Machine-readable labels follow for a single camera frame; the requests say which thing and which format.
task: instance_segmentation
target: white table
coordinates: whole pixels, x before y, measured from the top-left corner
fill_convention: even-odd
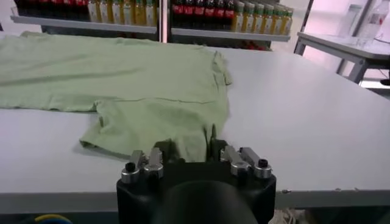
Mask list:
[[[278,208],[390,205],[390,102],[298,55],[218,50],[233,77],[219,137],[269,160]],[[115,211],[126,161],[78,141],[96,119],[0,110],[0,213]]]
[[[295,54],[303,55],[305,46],[316,48],[339,58],[354,62],[348,79],[359,83],[367,69],[389,69],[390,44],[373,41],[365,47],[356,45],[355,37],[337,37],[312,33],[298,33]]]

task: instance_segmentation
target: shelf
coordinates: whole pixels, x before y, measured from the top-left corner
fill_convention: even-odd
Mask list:
[[[229,32],[229,31],[172,28],[171,32],[173,35],[191,36],[191,37],[215,37],[215,38],[240,39],[240,40],[281,41],[281,42],[287,42],[288,40],[290,40],[290,36],[284,36],[284,35],[238,33],[238,32]]]
[[[91,30],[110,30],[120,32],[135,32],[135,33],[156,33],[156,27],[149,26],[130,26],[119,24],[107,24],[107,23],[92,23],[83,21],[73,21],[65,19],[48,19],[32,16],[11,16],[11,19],[15,23],[22,24],[34,24],[41,26],[54,26],[54,27],[67,27],[77,29],[91,29]]]

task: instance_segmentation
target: metal bracket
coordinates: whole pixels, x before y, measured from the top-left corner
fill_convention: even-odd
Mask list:
[[[130,161],[126,164],[125,168],[121,172],[121,180],[123,183],[133,184],[138,181],[142,157],[143,153],[141,150],[136,150],[132,153]]]
[[[267,179],[272,175],[272,168],[266,159],[260,157],[249,147],[243,147],[239,150],[244,161],[253,168],[253,173],[257,178]]]
[[[163,154],[159,148],[152,148],[149,163],[144,167],[146,175],[156,174],[157,178],[163,177],[163,165],[161,164]]]
[[[234,176],[239,176],[249,170],[249,164],[241,159],[238,152],[230,145],[225,147],[222,160],[230,161],[230,172]]]

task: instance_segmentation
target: green t-shirt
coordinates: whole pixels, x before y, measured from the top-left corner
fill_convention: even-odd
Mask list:
[[[97,111],[81,143],[125,155],[172,139],[187,161],[203,161],[212,125],[227,119],[228,84],[220,53],[202,46],[42,33],[0,41],[1,108]]]

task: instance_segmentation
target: screw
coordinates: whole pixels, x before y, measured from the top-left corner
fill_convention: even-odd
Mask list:
[[[126,163],[125,170],[129,173],[132,173],[135,171],[135,164],[134,163]]]
[[[257,162],[257,165],[260,168],[267,168],[268,167],[268,160],[266,160],[266,159],[259,159],[258,162]]]

